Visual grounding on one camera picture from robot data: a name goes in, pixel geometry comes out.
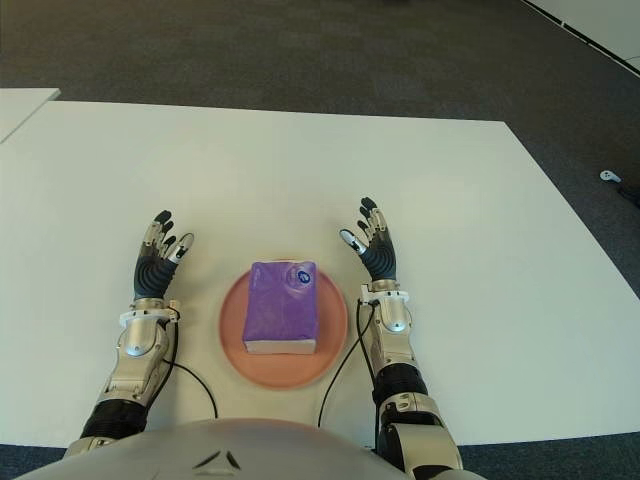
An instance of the sticker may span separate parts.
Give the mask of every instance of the sticker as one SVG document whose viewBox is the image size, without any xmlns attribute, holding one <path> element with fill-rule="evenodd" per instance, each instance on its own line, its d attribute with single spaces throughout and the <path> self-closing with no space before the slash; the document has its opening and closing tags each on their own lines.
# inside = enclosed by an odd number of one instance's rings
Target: sticker
<svg viewBox="0 0 640 480">
<path fill-rule="evenodd" d="M 302 283 L 309 283 L 311 281 L 311 276 L 307 272 L 300 270 L 298 272 L 298 280 Z"/>
</svg>

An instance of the purple package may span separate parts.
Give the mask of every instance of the purple package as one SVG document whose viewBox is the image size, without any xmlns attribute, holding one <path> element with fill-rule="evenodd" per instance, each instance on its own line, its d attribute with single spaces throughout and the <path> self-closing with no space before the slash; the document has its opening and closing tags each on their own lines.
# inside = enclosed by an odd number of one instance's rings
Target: purple package
<svg viewBox="0 0 640 480">
<path fill-rule="evenodd" d="M 249 275 L 244 341 L 249 353 L 315 352 L 316 264 L 256 262 Z"/>
</svg>

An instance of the pink plate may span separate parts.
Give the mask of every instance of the pink plate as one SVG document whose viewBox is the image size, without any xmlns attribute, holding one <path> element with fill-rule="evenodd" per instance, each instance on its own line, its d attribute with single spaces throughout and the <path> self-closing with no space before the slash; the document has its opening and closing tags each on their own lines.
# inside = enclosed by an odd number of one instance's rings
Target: pink plate
<svg viewBox="0 0 640 480">
<path fill-rule="evenodd" d="M 220 311 L 220 341 L 231 364 L 245 378 L 263 387 L 302 387 L 324 375 L 347 338 L 347 308 L 331 279 L 318 270 L 318 338 L 312 355 L 250 355 L 242 342 L 249 302 L 249 272 L 227 293 Z"/>
</svg>

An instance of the robotic arm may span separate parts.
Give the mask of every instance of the robotic arm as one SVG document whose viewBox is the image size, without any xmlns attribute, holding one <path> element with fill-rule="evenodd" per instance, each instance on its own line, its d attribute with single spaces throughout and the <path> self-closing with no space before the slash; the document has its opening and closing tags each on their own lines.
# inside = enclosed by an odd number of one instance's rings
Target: robotic arm
<svg viewBox="0 0 640 480">
<path fill-rule="evenodd" d="M 175 325 L 175 360 L 180 314 L 175 304 L 165 305 L 164 294 L 194 237 L 187 233 L 177 243 L 174 236 L 165 240 L 173 227 L 170 218 L 171 213 L 165 210 L 147 229 L 134 273 L 134 301 L 131 310 L 120 316 L 124 331 L 116 346 L 116 366 L 100 392 L 81 438 L 69 446 L 65 456 L 142 432 L 149 409 L 171 373 L 173 364 L 162 362 L 169 349 L 166 327 L 169 323 Z"/>
<path fill-rule="evenodd" d="M 358 221 L 358 226 L 369 246 L 349 230 L 341 230 L 340 236 L 360 256 L 372 279 L 370 285 L 362 285 L 361 302 L 374 309 L 369 328 L 373 337 L 373 400 L 379 424 L 376 453 L 417 480 L 460 470 L 458 448 L 427 392 L 411 348 L 412 320 L 406 307 L 409 295 L 396 281 L 389 228 L 370 198 L 362 199 L 360 212 L 367 223 Z"/>
</svg>

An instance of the floor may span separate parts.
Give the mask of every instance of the floor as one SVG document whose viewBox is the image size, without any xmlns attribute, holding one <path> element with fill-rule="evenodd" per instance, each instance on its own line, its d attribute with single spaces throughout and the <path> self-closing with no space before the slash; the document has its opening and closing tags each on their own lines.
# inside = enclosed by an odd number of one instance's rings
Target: floor
<svg viewBox="0 0 640 480">
<path fill-rule="evenodd" d="M 59 87 L 60 100 L 506 121 L 640 295 L 640 210 L 598 178 L 608 168 L 640 185 L 640 78 L 519 0 L 0 8 L 1 87 Z M 495 479 L 561 478 L 551 472 L 567 465 L 580 472 L 572 478 L 633 478 L 625 468 L 640 457 L 637 435 L 488 448 L 463 452 Z"/>
</svg>

